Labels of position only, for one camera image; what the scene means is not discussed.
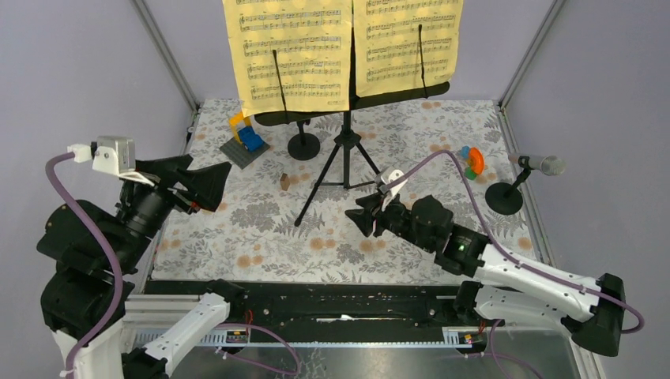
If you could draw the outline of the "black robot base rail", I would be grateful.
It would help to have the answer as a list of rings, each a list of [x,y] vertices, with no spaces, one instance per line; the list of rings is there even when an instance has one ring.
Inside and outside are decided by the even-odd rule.
[[[228,323],[249,322],[290,344],[441,342],[445,329],[493,325],[467,310],[457,286],[237,282]]]

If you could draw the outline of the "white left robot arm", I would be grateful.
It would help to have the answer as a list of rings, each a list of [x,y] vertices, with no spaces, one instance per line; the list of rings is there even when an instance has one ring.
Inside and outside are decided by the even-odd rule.
[[[131,367],[143,377],[165,377],[167,360],[133,353],[123,358],[118,336],[132,290],[126,276],[169,214],[212,211],[222,201],[228,162],[192,169],[189,155],[124,162],[117,152],[81,148],[51,158],[45,173],[62,198],[47,219],[37,250],[56,263],[40,306],[62,353],[63,378],[121,378]],[[121,183],[117,212],[77,200],[59,179],[60,163],[90,162]]]

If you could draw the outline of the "black tripod music stand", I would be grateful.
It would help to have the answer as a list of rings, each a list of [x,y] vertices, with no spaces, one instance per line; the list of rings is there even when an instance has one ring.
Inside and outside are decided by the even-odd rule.
[[[367,161],[367,164],[370,166],[370,168],[374,173],[378,174],[380,172],[380,170],[377,168],[377,166],[375,165],[374,161],[369,156],[365,148],[361,145],[361,136],[354,130],[352,130],[352,112],[354,110],[360,110],[367,107],[376,107],[379,105],[390,104],[390,103],[400,103],[411,99],[419,99],[419,98],[427,99],[431,96],[444,94],[450,89],[450,83],[445,81],[441,84],[435,84],[432,86],[423,85],[420,88],[412,88],[396,92],[385,92],[374,96],[359,97],[356,95],[355,64],[356,64],[355,46],[351,45],[350,74],[349,74],[349,85],[348,85],[349,108],[342,111],[343,124],[341,126],[341,131],[334,138],[335,145],[333,147],[333,150],[330,153],[329,158],[326,161],[326,164],[322,168],[322,171],[318,176],[318,179],[313,185],[312,190],[305,202],[305,205],[303,206],[300,214],[295,219],[294,225],[296,227],[300,226],[300,224],[302,223],[303,217],[307,214],[307,210],[310,207],[312,201],[314,200],[314,197],[320,187],[340,186],[345,190],[350,190],[357,187],[369,186],[373,184],[372,181],[361,182],[355,185],[350,183],[350,167],[351,167],[350,158],[351,158],[351,150],[353,150],[354,148],[359,150],[361,156]],[[287,109],[283,109],[282,111],[257,114],[256,119],[264,126],[277,126],[280,124],[279,122],[280,117],[284,117],[284,122],[286,124],[289,124],[291,122],[298,122],[307,119],[311,120],[313,118],[317,118],[323,115],[324,115],[323,112],[322,113],[290,112]],[[325,182],[324,181],[325,176],[328,173],[339,151],[343,152],[343,161],[344,161],[343,179],[341,182],[335,182],[335,183]]]

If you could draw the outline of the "yellow sheet music page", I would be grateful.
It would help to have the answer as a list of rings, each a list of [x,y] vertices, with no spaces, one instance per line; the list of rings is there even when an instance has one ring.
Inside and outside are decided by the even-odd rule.
[[[243,115],[349,108],[350,1],[224,1]]]
[[[460,0],[370,0],[352,3],[356,95],[422,89],[456,71]]]

